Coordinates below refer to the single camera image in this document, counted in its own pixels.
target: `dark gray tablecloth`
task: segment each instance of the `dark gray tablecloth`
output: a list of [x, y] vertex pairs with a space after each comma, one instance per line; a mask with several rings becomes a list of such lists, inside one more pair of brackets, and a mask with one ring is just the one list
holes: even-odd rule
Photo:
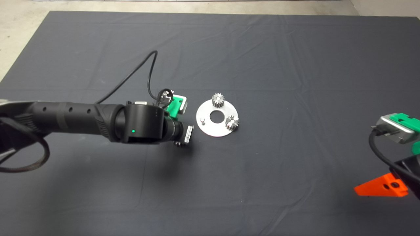
[[[1, 235], [418, 235], [420, 202], [359, 197], [388, 172], [381, 115], [420, 117], [417, 18], [51, 12], [0, 83], [10, 100], [94, 102], [150, 51], [152, 91], [221, 92], [241, 127], [124, 145], [51, 134], [40, 169], [0, 174]], [[106, 102], [149, 100], [150, 62]], [[383, 139], [393, 160], [410, 145]], [[35, 160], [21, 151], [7, 165]]]

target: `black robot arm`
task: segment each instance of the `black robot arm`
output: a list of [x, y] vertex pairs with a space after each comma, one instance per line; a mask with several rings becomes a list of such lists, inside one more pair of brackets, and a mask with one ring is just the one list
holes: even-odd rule
[[171, 118], [160, 106], [146, 103], [3, 102], [0, 158], [37, 142], [28, 132], [41, 139], [59, 132], [100, 134], [111, 142], [127, 144], [173, 141], [186, 145], [192, 130], [192, 125]]

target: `gear teeth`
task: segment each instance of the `gear teeth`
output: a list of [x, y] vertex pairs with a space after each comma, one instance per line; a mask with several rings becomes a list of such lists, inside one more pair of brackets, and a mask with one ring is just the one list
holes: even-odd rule
[[216, 93], [216, 94], [213, 95], [211, 100], [212, 100], [212, 104], [213, 104], [214, 107], [220, 108], [220, 107], [223, 106], [223, 104], [225, 102], [225, 96], [223, 96], [223, 94], [221, 94], [221, 93]]
[[226, 118], [225, 125], [228, 130], [234, 131], [239, 126], [239, 119], [235, 120], [235, 117], [231, 115]]

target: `aluminum disc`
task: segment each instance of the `aluminum disc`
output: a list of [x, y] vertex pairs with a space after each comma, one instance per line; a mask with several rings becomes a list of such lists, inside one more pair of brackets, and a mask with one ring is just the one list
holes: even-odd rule
[[[225, 116], [221, 123], [214, 123], [210, 119], [210, 114], [215, 111], [221, 111]], [[225, 120], [229, 116], [235, 116], [235, 118], [239, 119], [238, 112], [236, 111], [235, 107], [229, 103], [228, 101], [224, 101], [224, 104], [220, 108], [216, 108], [212, 104], [212, 100], [207, 100], [197, 110], [196, 120], [197, 125], [200, 129], [213, 137], [222, 137], [230, 134], [232, 131], [228, 130], [225, 125]]]

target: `green bracket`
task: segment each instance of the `green bracket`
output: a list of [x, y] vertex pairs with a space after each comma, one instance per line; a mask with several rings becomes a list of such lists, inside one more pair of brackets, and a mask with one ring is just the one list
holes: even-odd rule
[[404, 113], [391, 115], [389, 118], [398, 124], [401, 124], [407, 128], [414, 130], [415, 132], [420, 133], [420, 120], [416, 118], [410, 117], [409, 115], [406, 115]]
[[419, 155], [420, 154], [420, 141], [413, 143], [413, 146], [411, 147], [411, 152], [414, 155]]
[[[404, 113], [392, 115], [389, 118], [398, 124], [401, 124], [409, 129], [412, 129], [417, 133], [420, 133], [420, 120], [416, 118], [410, 117], [409, 115], [406, 115]], [[411, 152], [414, 155], [420, 154], [420, 141], [413, 143], [413, 146], [411, 147]]]
[[181, 104], [183, 102], [183, 98], [180, 97], [173, 97], [172, 102], [169, 104], [169, 106], [166, 108], [166, 111], [169, 112], [169, 116], [173, 119], [177, 120], [179, 109], [181, 108]]

